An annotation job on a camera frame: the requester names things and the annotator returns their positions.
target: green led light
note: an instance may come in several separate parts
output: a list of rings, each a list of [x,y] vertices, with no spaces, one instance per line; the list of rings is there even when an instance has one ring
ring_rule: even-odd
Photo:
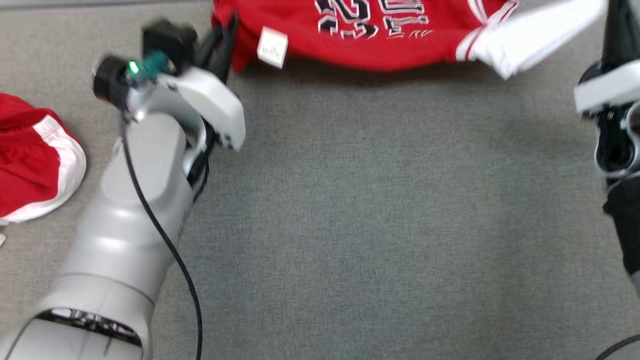
[[[137,74],[140,71],[140,68],[138,67],[138,64],[136,64],[135,61],[129,61],[129,71],[133,75]]]

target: red fabric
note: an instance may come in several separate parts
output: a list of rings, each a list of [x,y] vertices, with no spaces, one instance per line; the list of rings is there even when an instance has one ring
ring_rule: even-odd
[[[47,115],[60,122],[49,109],[0,94],[0,217],[58,194],[58,152],[32,128]]]
[[[515,0],[214,0],[212,21],[226,25],[235,13],[239,17],[236,70],[257,58],[260,32],[267,26],[288,36],[287,57],[395,71],[456,61],[465,37],[491,22],[494,13],[494,22],[504,20],[516,5]]]

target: printed number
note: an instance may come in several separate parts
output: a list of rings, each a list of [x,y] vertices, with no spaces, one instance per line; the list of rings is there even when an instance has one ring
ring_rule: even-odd
[[[316,0],[316,8],[324,17],[318,22],[318,31],[329,32],[333,35],[340,33],[342,38],[372,38],[378,33],[378,27],[369,24],[371,8],[369,0],[351,0],[347,5],[344,0]],[[347,24],[352,24],[354,30],[338,29],[338,13]]]
[[[378,0],[383,13],[424,13],[422,0]]]
[[[315,0],[316,8],[321,15],[318,31],[331,35],[340,34],[343,39],[372,38],[378,34],[378,27],[369,23],[371,19],[370,0]],[[384,16],[383,22],[390,38],[404,38],[402,25],[429,24],[424,14],[422,0],[378,0],[384,14],[417,14],[416,17]],[[353,26],[353,29],[339,29],[339,20]]]
[[[429,24],[429,18],[426,15],[418,17],[391,17],[385,16],[385,28],[389,30],[389,37],[404,37],[401,25],[407,24]]]

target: black cable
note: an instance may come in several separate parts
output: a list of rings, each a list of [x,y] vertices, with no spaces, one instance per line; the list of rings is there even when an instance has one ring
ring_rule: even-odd
[[[200,360],[202,356],[202,310],[200,309],[200,300],[198,299],[198,293],[196,292],[196,287],[193,284],[193,280],[191,280],[191,275],[189,274],[189,270],[187,270],[187,266],[184,264],[182,257],[178,253],[178,250],[173,245],[171,239],[162,228],[160,222],[154,215],[154,212],[151,210],[147,199],[144,194],[142,194],[142,189],[140,188],[140,183],[138,182],[138,177],[136,176],[136,172],[133,169],[133,163],[131,161],[131,154],[129,153],[129,141],[127,139],[127,117],[124,111],[120,112],[120,136],[122,137],[122,147],[124,149],[124,156],[127,160],[127,168],[129,169],[129,175],[131,176],[131,182],[133,183],[133,187],[136,189],[136,194],[142,203],[142,207],[145,209],[145,212],[149,216],[149,219],[156,227],[156,230],[162,236],[164,243],[169,248],[173,257],[175,258],[175,262],[178,263],[180,270],[182,270],[182,274],[184,275],[185,280],[187,280],[187,285],[189,286],[189,292],[191,293],[191,298],[193,299],[193,305],[196,308],[196,320],[198,322],[198,348],[196,351],[196,360]]]
[[[222,47],[217,53],[215,59],[211,59],[207,64],[205,70],[208,70],[214,74],[223,84],[227,83],[229,77],[229,70],[231,68],[231,58],[234,53],[234,46],[236,45],[237,29],[239,27],[239,21],[237,14],[231,18],[231,21],[227,24],[228,29],[218,24],[222,35]]]
[[[640,335],[635,335],[635,336],[631,336],[630,338],[626,338],[622,341],[619,341],[613,345],[611,345],[607,350],[604,350],[604,352],[602,354],[600,354],[598,357],[596,357],[596,360],[604,360],[607,357],[609,357],[611,354],[613,354],[614,352],[620,350],[623,347],[626,347],[627,345],[633,344],[637,341],[640,341]]]
[[[193,197],[193,202],[196,202],[202,192],[204,191],[205,186],[207,185],[207,181],[209,180],[209,160],[204,163],[204,177],[202,178],[202,183],[200,183],[200,187],[196,192],[196,195]]]
[[[193,57],[193,65],[202,69],[207,66],[207,64],[211,60],[211,56],[213,56],[213,52],[215,52],[215,47],[216,45],[218,45],[220,36],[222,36],[222,26],[218,24],[204,38],[204,40],[200,43],[200,46],[198,46],[198,49],[196,50]]]

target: gray carpet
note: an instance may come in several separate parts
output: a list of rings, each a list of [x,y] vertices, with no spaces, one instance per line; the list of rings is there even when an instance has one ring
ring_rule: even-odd
[[[157,15],[204,29],[210,9],[0,13],[0,89],[55,109],[90,165],[66,205],[8,228],[0,329],[47,290],[110,159],[115,110],[94,99],[92,65],[135,56]],[[476,64],[379,75],[290,61],[232,77],[246,146],[214,153],[180,245],[204,358],[593,359],[640,331],[595,133],[573,110],[601,34],[508,82]],[[158,359],[194,357],[176,267],[153,330]]]

